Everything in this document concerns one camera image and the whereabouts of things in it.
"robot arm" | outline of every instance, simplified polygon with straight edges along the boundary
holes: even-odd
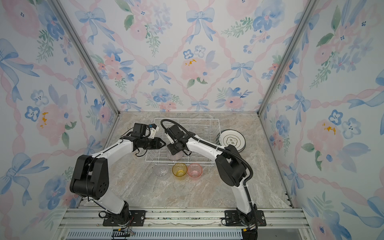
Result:
[[[163,121],[174,123],[170,128],[165,128]],[[184,127],[169,119],[161,121],[170,144],[167,146],[174,155],[180,151],[197,152],[216,162],[221,179],[231,187],[236,203],[237,212],[241,223],[248,229],[257,229],[255,212],[256,205],[252,201],[247,189],[247,180],[252,177],[253,171],[244,159],[241,158],[236,148],[232,145],[222,146],[205,142],[194,133],[188,132]],[[160,149],[166,143],[159,137],[154,137],[159,127],[155,124],[145,125],[135,123],[133,131],[122,136],[119,141],[107,149],[92,154],[82,155],[77,159],[70,191],[82,197],[90,197],[99,206],[106,210],[110,221],[125,225],[130,220],[128,203],[117,197],[109,186],[109,168],[124,155],[138,148]]]

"yellow paint spot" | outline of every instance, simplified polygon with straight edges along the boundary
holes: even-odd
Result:
[[[48,113],[42,113],[42,115],[43,115],[43,118],[42,118],[42,119],[43,119],[44,125],[47,125],[47,123],[46,123],[47,119],[45,118],[45,115],[46,115],[46,114],[48,114]]]

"ventilation grille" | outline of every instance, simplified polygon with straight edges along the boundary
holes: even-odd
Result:
[[[135,235],[126,239],[243,239],[240,229],[134,229]],[[122,232],[112,229],[71,229],[66,239],[124,239]]]

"floral wallpaper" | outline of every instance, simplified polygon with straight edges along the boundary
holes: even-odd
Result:
[[[307,0],[61,3],[122,111],[257,111]]]
[[[384,239],[383,11],[320,0],[261,114],[317,240]]]
[[[0,1],[0,239],[51,239],[115,114],[42,0]]]

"marble countertop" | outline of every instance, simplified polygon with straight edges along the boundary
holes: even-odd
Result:
[[[109,144],[115,143],[135,122],[150,124],[155,118],[217,118],[221,129],[241,132],[247,141],[241,156],[254,172],[248,189],[257,207],[289,208],[278,167],[257,114],[124,112]],[[204,166],[203,174],[197,179],[187,174],[174,176],[172,166],[166,176],[158,177],[152,172],[153,166],[154,163],[146,162],[145,157],[127,154],[111,166],[109,187],[130,206],[236,207],[232,190],[221,180],[216,166]]]

